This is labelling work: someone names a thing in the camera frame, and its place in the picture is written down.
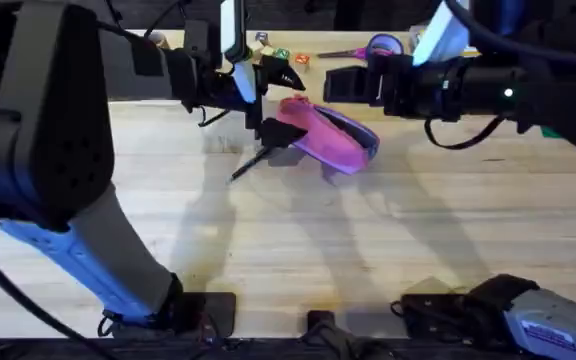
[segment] pink object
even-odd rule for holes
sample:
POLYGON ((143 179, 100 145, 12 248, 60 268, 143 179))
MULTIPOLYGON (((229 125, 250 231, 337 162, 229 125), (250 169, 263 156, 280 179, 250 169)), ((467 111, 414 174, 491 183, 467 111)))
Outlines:
POLYGON ((307 130, 306 136, 293 145, 317 160, 345 174, 354 174, 363 169, 376 153, 376 146, 379 143, 377 136, 357 122, 340 118, 345 126, 354 127, 355 132, 367 131, 367 134, 376 139, 374 146, 362 147, 346 131, 341 130, 324 116, 321 113, 322 109, 328 110, 311 104, 306 97, 295 95, 293 98, 281 101, 277 110, 277 120, 307 130))

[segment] wooden surface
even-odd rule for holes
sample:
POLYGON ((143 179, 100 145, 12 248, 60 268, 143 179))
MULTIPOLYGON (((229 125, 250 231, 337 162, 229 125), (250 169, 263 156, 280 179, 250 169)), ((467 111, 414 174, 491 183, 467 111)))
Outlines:
MULTIPOLYGON (((271 33, 291 50, 369 37, 271 33)), ((312 76, 317 100, 320 73, 312 76)), ((298 335, 310 309, 337 311, 358 334, 401 335, 388 303, 402 293, 439 282, 467 289, 497 273, 576 300, 576 149, 536 129, 518 136, 506 124, 450 152, 429 144, 420 122, 385 121, 358 106, 353 114, 366 114, 359 118, 382 139, 365 171, 330 174, 303 158, 294 167, 262 163, 227 185, 254 152, 242 115, 202 130, 199 112, 174 103, 116 103, 111 112, 125 212, 188 290, 237 294, 238 336, 298 335)), ((438 126, 437 136, 464 140, 484 120, 438 126)), ((281 160, 298 157, 287 151, 281 160)), ((0 233, 0 265, 48 311, 95 336, 100 304, 45 257, 0 233)), ((57 335, 0 291, 0 337, 8 336, 57 335)))

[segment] sticker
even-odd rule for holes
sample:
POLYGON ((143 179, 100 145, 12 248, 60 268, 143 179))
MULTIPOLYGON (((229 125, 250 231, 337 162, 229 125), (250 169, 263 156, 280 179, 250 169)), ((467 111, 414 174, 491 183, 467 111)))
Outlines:
POLYGON ((568 333, 530 321, 521 321, 521 327, 527 336, 545 341, 560 348, 576 351, 575 340, 568 333))

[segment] pink scissors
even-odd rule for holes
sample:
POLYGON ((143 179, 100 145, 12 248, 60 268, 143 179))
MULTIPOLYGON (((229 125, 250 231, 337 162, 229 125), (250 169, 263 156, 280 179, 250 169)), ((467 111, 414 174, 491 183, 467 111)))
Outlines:
POLYGON ((401 42, 392 35, 388 34, 378 34, 370 39, 370 42, 366 47, 345 50, 345 51, 335 51, 330 53, 318 54, 319 58, 344 58, 344 57, 354 57, 360 60, 366 60, 367 56, 370 54, 376 55, 392 55, 401 54, 403 52, 403 46, 401 42))

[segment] small toy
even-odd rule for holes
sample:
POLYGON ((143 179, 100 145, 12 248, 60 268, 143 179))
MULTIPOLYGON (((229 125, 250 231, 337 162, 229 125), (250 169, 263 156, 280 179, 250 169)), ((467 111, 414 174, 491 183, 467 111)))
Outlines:
POLYGON ((253 60, 261 59, 261 51, 265 48, 265 45, 261 43, 259 40, 255 40, 251 44, 248 44, 248 47, 252 51, 252 58, 253 60))
POLYGON ((161 49, 170 49, 170 45, 168 45, 168 40, 166 39, 166 35, 158 32, 158 31, 154 31, 152 34, 150 34, 148 36, 148 40, 152 41, 155 43, 155 45, 157 45, 157 47, 161 48, 161 49))
POLYGON ((270 41, 268 40, 268 33, 266 32, 258 32, 255 35, 255 40, 261 41, 261 43, 264 44, 265 46, 270 45, 270 41))
POLYGON ((280 58, 280 59, 288 60, 290 58, 290 51, 288 51, 286 49, 279 48, 279 49, 275 50, 275 53, 273 54, 273 56, 280 58))
POLYGON ((272 56, 275 53, 275 49, 271 48, 270 46, 266 46, 265 48, 261 49, 262 55, 272 56))
POLYGON ((310 69, 310 56, 297 54, 295 56, 295 70, 307 72, 310 69))

